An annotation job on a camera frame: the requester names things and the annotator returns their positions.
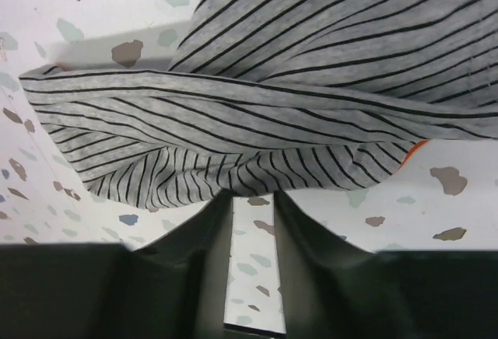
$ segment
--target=orange trim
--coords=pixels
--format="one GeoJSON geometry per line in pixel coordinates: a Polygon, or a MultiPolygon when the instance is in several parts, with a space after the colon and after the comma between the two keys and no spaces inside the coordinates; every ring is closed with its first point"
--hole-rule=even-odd
{"type": "Polygon", "coordinates": [[[403,163],[399,166],[400,168],[402,166],[405,165],[406,162],[408,162],[408,159],[410,159],[410,157],[412,157],[413,153],[420,149],[422,146],[424,146],[429,140],[424,140],[424,141],[420,141],[419,143],[417,143],[415,146],[412,147],[412,149],[410,151],[408,151],[408,154],[406,154],[405,156],[405,160],[403,160],[403,163]]]}

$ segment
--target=gray striped fabric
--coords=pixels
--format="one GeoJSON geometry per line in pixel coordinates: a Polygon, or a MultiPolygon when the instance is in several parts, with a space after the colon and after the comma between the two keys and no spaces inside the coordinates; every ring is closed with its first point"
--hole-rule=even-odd
{"type": "Polygon", "coordinates": [[[498,0],[201,0],[166,71],[21,77],[94,194],[139,208],[388,178],[498,137],[498,0]]]}

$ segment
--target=clothing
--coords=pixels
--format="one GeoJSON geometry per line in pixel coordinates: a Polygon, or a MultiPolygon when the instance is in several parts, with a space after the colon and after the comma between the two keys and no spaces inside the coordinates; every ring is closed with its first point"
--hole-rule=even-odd
{"type": "Polygon", "coordinates": [[[21,76],[94,194],[370,187],[416,143],[498,137],[498,0],[201,0],[170,68],[21,76]]]}

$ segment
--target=blurry black object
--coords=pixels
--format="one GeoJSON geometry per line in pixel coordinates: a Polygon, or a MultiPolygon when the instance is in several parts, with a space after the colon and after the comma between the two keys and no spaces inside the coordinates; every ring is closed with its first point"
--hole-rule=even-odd
{"type": "Polygon", "coordinates": [[[0,247],[0,338],[498,338],[498,253],[367,253],[275,193],[287,334],[223,324],[232,195],[147,247],[0,247]]]}

